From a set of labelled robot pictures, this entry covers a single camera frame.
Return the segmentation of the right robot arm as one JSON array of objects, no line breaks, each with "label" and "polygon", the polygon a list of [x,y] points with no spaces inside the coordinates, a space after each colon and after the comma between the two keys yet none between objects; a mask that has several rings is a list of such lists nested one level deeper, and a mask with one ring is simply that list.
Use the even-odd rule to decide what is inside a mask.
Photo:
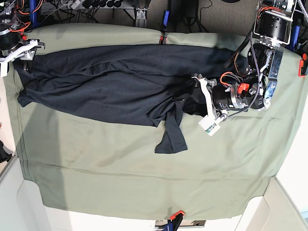
[{"label": "right robot arm", "polygon": [[9,63],[20,59],[33,61],[37,49],[44,49],[39,39],[28,39],[25,32],[37,25],[42,0],[2,0],[0,2],[0,76],[9,72]]}]

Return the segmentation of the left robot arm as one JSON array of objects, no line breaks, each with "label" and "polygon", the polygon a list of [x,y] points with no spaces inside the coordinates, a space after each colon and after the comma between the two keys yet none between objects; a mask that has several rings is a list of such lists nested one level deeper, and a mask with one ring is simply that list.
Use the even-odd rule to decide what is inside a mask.
[{"label": "left robot arm", "polygon": [[266,110],[277,87],[283,51],[281,45],[291,42],[294,14],[308,13],[301,0],[261,0],[255,22],[243,43],[224,64],[227,71],[219,78],[201,74],[193,78],[201,89],[206,104],[203,122],[222,122],[249,109]]}]

